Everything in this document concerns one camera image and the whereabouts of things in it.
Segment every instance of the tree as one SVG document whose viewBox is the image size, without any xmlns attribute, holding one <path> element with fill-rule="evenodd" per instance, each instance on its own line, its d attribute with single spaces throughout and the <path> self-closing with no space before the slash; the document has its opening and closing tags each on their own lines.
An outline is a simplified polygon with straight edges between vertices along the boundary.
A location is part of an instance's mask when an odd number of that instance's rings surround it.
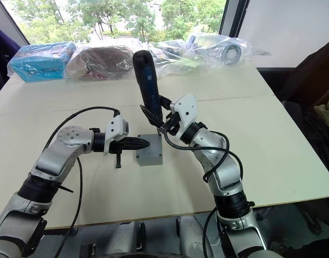
<svg viewBox="0 0 329 258">
<path fill-rule="evenodd" d="M 69 0 L 68 12 L 73 17 L 81 17 L 84 24 L 100 30 L 102 39 L 103 27 L 106 24 L 114 35 L 115 24 L 120 18 L 125 17 L 125 5 L 123 0 Z"/>
<path fill-rule="evenodd" d="M 185 39 L 197 23 L 195 0 L 165 0 L 162 4 L 166 39 Z"/>
<path fill-rule="evenodd" d="M 207 26 L 206 32 L 218 32 L 226 0 L 199 0 L 197 3 L 199 22 Z"/>
<path fill-rule="evenodd" d="M 155 31 L 155 13 L 147 6 L 148 0 L 127 0 L 126 29 L 131 29 L 132 34 L 139 36 L 142 42 Z"/>
<path fill-rule="evenodd" d="M 64 20 L 54 0 L 12 0 L 12 4 L 31 44 L 89 41 L 90 30 L 79 20 Z"/>
<path fill-rule="evenodd" d="M 166 31 L 154 30 L 149 34 L 148 42 L 161 42 L 166 37 Z"/>
</svg>

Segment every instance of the plastic bag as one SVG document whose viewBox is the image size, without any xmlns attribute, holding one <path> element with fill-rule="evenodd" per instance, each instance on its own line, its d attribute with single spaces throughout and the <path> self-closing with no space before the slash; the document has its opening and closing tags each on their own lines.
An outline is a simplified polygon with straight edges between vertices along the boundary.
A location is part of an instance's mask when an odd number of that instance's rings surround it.
<svg viewBox="0 0 329 258">
<path fill-rule="evenodd" d="M 22 46 L 7 65 L 25 82 L 62 79 L 65 65 L 76 49 L 73 42 Z"/>
<path fill-rule="evenodd" d="M 157 77 L 232 67 L 256 55 L 270 55 L 267 51 L 251 46 L 246 40 L 209 33 L 192 34 L 186 41 L 153 43 L 148 49 L 155 63 Z"/>
<path fill-rule="evenodd" d="M 133 53 L 144 49 L 136 38 L 109 39 L 81 45 L 65 69 L 65 77 L 85 80 L 133 78 Z"/>
</svg>

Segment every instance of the blue box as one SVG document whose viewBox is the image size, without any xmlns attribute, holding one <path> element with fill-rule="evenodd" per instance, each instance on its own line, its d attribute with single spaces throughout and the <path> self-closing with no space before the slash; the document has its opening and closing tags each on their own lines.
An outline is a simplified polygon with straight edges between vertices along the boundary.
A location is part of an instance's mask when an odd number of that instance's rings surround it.
<svg viewBox="0 0 329 258">
<path fill-rule="evenodd" d="M 8 63 L 8 74 L 15 72 L 25 82 L 62 79 L 75 50 L 73 42 L 22 46 Z"/>
</svg>

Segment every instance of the wall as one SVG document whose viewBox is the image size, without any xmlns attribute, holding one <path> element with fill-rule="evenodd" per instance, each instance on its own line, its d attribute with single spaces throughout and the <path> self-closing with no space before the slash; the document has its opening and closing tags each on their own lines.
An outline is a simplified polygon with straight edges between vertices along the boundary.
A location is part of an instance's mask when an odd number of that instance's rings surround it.
<svg viewBox="0 0 329 258">
<path fill-rule="evenodd" d="M 250 0 L 238 37 L 271 52 L 257 67 L 296 67 L 329 42 L 329 0 Z"/>
</svg>

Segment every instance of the black cable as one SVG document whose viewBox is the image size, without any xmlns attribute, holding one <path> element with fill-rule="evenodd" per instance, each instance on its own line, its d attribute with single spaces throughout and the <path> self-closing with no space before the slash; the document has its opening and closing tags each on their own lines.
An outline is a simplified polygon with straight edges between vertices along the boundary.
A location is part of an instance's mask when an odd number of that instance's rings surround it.
<svg viewBox="0 0 329 258">
<path fill-rule="evenodd" d="M 77 163 L 78 163 L 78 166 L 79 166 L 79 200 L 78 200 L 77 210 L 76 210 L 75 217 L 74 217 L 67 233 L 65 234 L 65 237 L 63 238 L 63 240 L 61 242 L 61 245 L 59 246 L 59 248 L 57 250 L 57 253 L 55 254 L 54 258 L 58 258 L 59 254 L 61 253 L 61 251 L 62 251 L 62 249 L 65 245 L 65 242 L 67 241 L 67 239 L 69 237 L 69 234 L 72 231 L 72 229 L 73 229 L 73 227 L 76 223 L 76 220 L 77 220 L 77 217 L 78 217 L 78 214 L 79 214 L 79 210 L 81 209 L 82 191 L 83 191 L 83 170 L 82 170 L 82 164 L 81 164 L 81 161 L 79 160 L 79 158 L 77 158 Z"/>
<path fill-rule="evenodd" d="M 216 223 L 217 223 L 218 235 L 219 235 L 219 237 L 221 237 L 221 235 L 222 235 L 222 229 L 220 228 L 220 222 L 219 222 L 218 219 L 216 220 Z"/>
<path fill-rule="evenodd" d="M 53 133 L 51 134 L 50 138 L 47 140 L 47 143 L 45 144 L 45 147 L 44 149 L 46 149 L 53 137 L 57 134 L 57 132 L 63 127 L 64 124 L 66 124 L 68 121 L 72 120 L 72 118 L 76 117 L 78 114 L 81 114 L 85 111 L 88 111 L 88 110 L 93 110 L 93 109 L 106 109 L 106 110 L 112 110 L 114 111 L 114 116 L 117 116 L 120 114 L 120 111 L 118 109 L 114 109 L 112 107 L 108 107 L 108 106 L 92 106 L 92 107 L 88 107 L 86 109 L 82 109 L 82 110 L 79 110 L 77 111 L 76 113 L 73 113 L 70 117 L 68 117 L 66 120 L 64 120 L 63 122 L 61 122 L 61 124 L 53 131 Z"/>
<path fill-rule="evenodd" d="M 57 132 L 63 127 L 64 124 L 66 124 L 68 121 L 72 120 L 72 118 L 76 117 L 77 115 L 85 112 L 85 111 L 89 111 L 89 110 L 94 110 L 94 109 L 105 109 L 105 110 L 111 110 L 111 111 L 114 111 L 114 116 L 117 116 L 120 114 L 120 111 L 117 110 L 117 109 L 114 109 L 112 107 L 108 107 L 108 106 L 92 106 L 92 107 L 88 107 L 86 109 L 82 109 L 82 110 L 79 110 L 77 111 L 76 113 L 73 113 L 71 116 L 69 116 L 67 119 L 65 119 L 63 122 L 61 122 L 59 124 L 59 126 L 54 130 L 54 132 L 51 134 L 50 138 L 47 140 L 46 144 L 45 144 L 45 147 L 42 151 L 44 151 L 51 143 L 53 137 L 57 134 Z M 82 164 L 81 164 L 81 161 L 79 160 L 79 158 L 77 158 L 77 163 L 78 163 L 78 166 L 79 166 L 79 200 L 78 200 L 78 205 L 77 205 L 77 210 L 76 210 L 76 214 L 75 214 L 75 217 L 67 231 L 67 233 L 65 234 L 62 242 L 61 242 L 61 245 L 59 246 L 58 250 L 57 250 L 57 253 L 55 254 L 55 258 L 58 258 L 58 256 L 60 255 L 64 245 L 65 245 L 65 242 L 67 241 L 68 237 L 69 237 L 69 234 L 70 232 L 72 231 L 75 223 L 76 223 L 76 220 L 77 220 L 77 217 L 78 217 L 78 214 L 79 214 L 79 211 L 81 209 L 81 203 L 82 203 L 82 193 L 83 193 L 83 170 L 82 170 Z"/>
<path fill-rule="evenodd" d="M 154 125 L 154 126 L 156 126 L 156 127 L 158 127 L 158 128 L 162 127 L 162 125 L 163 125 L 164 123 L 163 123 L 162 120 L 160 120 L 160 119 L 156 116 L 155 113 L 153 113 L 151 110 L 147 109 L 147 108 L 146 108 L 145 106 L 143 106 L 143 105 L 140 105 L 140 107 L 141 107 L 141 109 L 142 109 L 144 115 L 147 117 L 147 119 L 149 120 L 149 122 L 150 122 L 152 125 Z"/>
<path fill-rule="evenodd" d="M 203 226 L 203 231 L 202 231 L 202 250 L 203 250 L 203 256 L 204 258 L 208 258 L 207 256 L 207 251 L 206 251 L 206 232 L 207 232 L 207 226 L 208 223 L 213 216 L 213 214 L 217 211 L 217 207 L 215 207 L 209 214 L 206 219 L 205 225 Z"/>
<path fill-rule="evenodd" d="M 213 146 L 206 146 L 206 147 L 184 147 L 184 146 L 179 146 L 179 145 L 176 145 L 174 144 L 169 138 L 168 138 L 168 135 L 167 135 L 167 132 L 168 132 L 168 128 L 165 127 L 164 128 L 164 132 L 163 132 L 163 135 L 164 135 L 164 139 L 166 140 L 166 142 L 173 148 L 175 149 L 180 149 L 180 150 L 183 150 L 183 151 L 203 151 L 203 150 L 215 150 L 215 151 L 222 151 L 224 152 L 224 155 L 223 157 L 221 158 L 221 160 L 219 160 L 219 162 L 214 166 L 212 167 L 209 171 L 207 171 L 204 176 L 203 176 L 203 180 L 207 183 L 207 176 L 209 174 L 211 174 L 212 172 L 214 172 L 223 162 L 224 160 L 226 159 L 227 155 L 225 155 L 226 153 L 230 154 L 231 156 L 233 156 L 238 164 L 239 164 L 239 171 L 240 171 L 240 178 L 242 179 L 243 178 L 243 165 L 242 165 L 242 162 L 240 161 L 239 157 L 233 153 L 232 151 L 230 150 L 227 150 L 227 149 L 224 149 L 224 148 L 219 148 L 219 147 L 213 147 Z"/>
</svg>

